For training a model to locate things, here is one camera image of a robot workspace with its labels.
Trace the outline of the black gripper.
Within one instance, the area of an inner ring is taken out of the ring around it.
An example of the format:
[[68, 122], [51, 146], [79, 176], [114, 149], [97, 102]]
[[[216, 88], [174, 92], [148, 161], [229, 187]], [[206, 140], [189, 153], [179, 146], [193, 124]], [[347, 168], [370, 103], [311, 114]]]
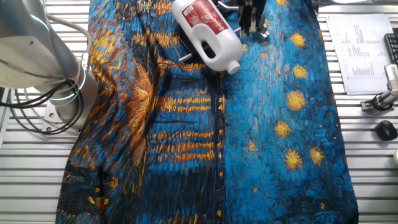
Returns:
[[239, 10], [239, 25], [241, 27], [241, 32], [245, 35], [250, 34], [251, 28], [251, 17], [252, 8], [256, 8], [256, 31], [264, 32], [267, 28], [265, 25], [265, 14], [264, 8], [267, 0], [238, 0], [239, 7], [251, 7], [251, 8], [241, 8]]

